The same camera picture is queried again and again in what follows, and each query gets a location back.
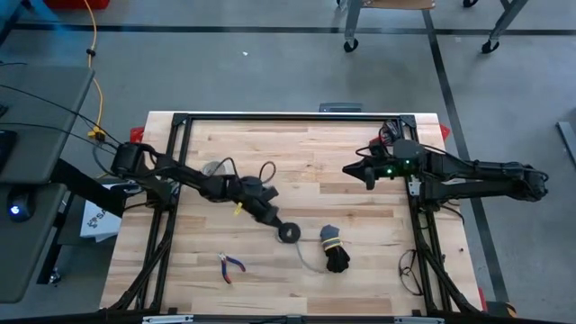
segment yellow cable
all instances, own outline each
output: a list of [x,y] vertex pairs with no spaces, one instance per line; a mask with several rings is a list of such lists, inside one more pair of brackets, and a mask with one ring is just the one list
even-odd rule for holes
[[[92,12],[92,8],[87,0],[84,0],[84,4],[86,5],[86,9],[90,13],[90,19],[92,20],[92,29],[94,31],[94,36],[92,38],[92,45],[90,46],[90,50],[95,50],[96,48],[96,40],[98,39],[98,29],[96,28],[96,19],[94,18],[94,13]],[[88,54],[88,67],[92,68],[92,55]],[[100,84],[98,80],[94,77],[92,79],[94,81],[94,85],[96,86],[96,90],[98,90],[98,95],[100,96],[100,104],[98,107],[98,118],[96,119],[96,126],[94,126],[93,130],[88,132],[88,137],[93,138],[97,132],[104,134],[104,132],[100,129],[100,122],[102,121],[102,114],[104,113],[104,94],[102,93],[102,88],[100,88]]]

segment yellow tag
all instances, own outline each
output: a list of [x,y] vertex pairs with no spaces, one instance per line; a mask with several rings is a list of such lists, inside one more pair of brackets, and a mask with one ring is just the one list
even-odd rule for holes
[[238,205],[236,206],[236,210],[234,211],[234,216],[238,216],[238,214],[240,214],[241,211],[242,211],[242,202],[239,202]]

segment black metal frame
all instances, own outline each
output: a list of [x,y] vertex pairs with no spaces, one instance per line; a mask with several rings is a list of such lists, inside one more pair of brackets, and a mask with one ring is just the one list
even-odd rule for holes
[[[192,113],[175,113],[172,119],[170,134],[166,153],[170,156],[174,154],[174,147],[176,146],[176,135],[181,126],[184,126],[184,136],[182,139],[179,161],[185,163],[186,154],[188,152],[190,135],[194,121],[201,120],[235,120],[235,121],[331,121],[331,122],[396,122],[401,130],[403,130],[402,137],[404,138],[404,130],[408,128],[409,135],[415,141],[418,141],[417,125],[413,115],[403,114],[367,114],[367,113],[216,113],[216,112],[192,112]],[[427,219],[427,227],[429,235],[430,246],[424,240],[422,228],[420,226],[421,209],[419,201],[416,197],[410,196],[409,179],[406,179],[407,195],[409,196],[409,210],[412,222],[412,230],[416,243],[416,250],[418,252],[418,268],[420,273],[420,282],[423,292],[423,298],[426,305],[427,316],[431,318],[444,319],[445,322],[453,323],[517,323],[519,320],[522,322],[530,323],[550,323],[545,321],[530,320],[530,319],[512,319],[501,317],[489,317],[486,314],[480,313],[457,313],[451,310],[451,301],[448,295],[448,289],[454,291],[455,286],[444,271],[442,252],[437,235],[437,228],[434,219],[434,214],[430,211],[425,212]],[[166,206],[158,206],[154,210],[152,223],[150,226],[150,233],[148,236],[147,250],[142,270],[135,278],[134,282],[130,285],[129,289],[121,296],[121,298],[111,307],[101,309],[94,313],[85,313],[77,315],[63,315],[56,317],[42,317],[31,319],[15,319],[15,320],[0,320],[0,323],[135,323],[141,322],[144,316],[154,316],[160,314],[160,306],[164,293],[164,286],[166,283],[167,267],[170,257],[170,248],[172,244],[172,237],[174,234],[174,227],[176,224],[177,205],[179,201],[180,191],[178,190],[175,195],[175,207],[168,210],[166,230],[160,243],[156,247],[158,238],[159,224],[164,213]],[[432,266],[433,270],[438,276],[438,287],[442,302],[442,310],[439,310],[433,300],[432,289],[428,276],[428,261],[430,259],[436,260],[435,265]],[[154,291],[154,296],[149,307],[145,307],[146,295],[149,283],[149,277],[153,269],[159,263],[159,271],[157,275],[157,284]],[[446,287],[440,277],[444,277],[444,283],[449,282],[451,286]],[[136,298],[135,310],[128,310],[132,301]],[[414,315],[418,315],[419,310],[414,310]],[[234,315],[193,315],[196,321],[205,322],[249,322],[261,320],[278,320],[278,317],[272,316],[234,316]],[[301,320],[316,323],[394,323],[398,317],[392,316],[304,316]]]

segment gray desk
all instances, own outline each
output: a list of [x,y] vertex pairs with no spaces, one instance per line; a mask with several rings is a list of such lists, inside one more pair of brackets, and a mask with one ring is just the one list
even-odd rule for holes
[[[10,188],[0,185],[1,205]],[[11,221],[7,208],[0,208],[0,302],[18,302],[24,296],[65,192],[63,184],[39,187],[35,197],[41,210],[23,223]]]
[[[80,111],[93,76],[94,71],[87,67],[0,67],[0,85],[32,93],[76,113]],[[72,131],[76,116],[53,104],[2,87],[0,104],[10,107],[0,118],[0,128],[18,132],[18,143],[0,173],[0,183],[46,184],[68,135],[57,130],[2,125],[2,122],[40,124]]]

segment wire cutters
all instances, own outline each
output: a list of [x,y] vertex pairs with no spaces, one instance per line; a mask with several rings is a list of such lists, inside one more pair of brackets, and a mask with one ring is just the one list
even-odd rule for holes
[[232,281],[230,280],[230,277],[228,277],[228,273],[226,271],[227,262],[231,262],[231,263],[235,264],[236,266],[239,266],[240,270],[242,270],[242,272],[246,272],[246,268],[244,267],[244,265],[242,265],[242,263],[240,261],[238,261],[237,259],[226,256],[223,253],[219,253],[218,257],[220,258],[220,261],[222,263],[222,276],[224,277],[224,280],[228,284],[232,284]]

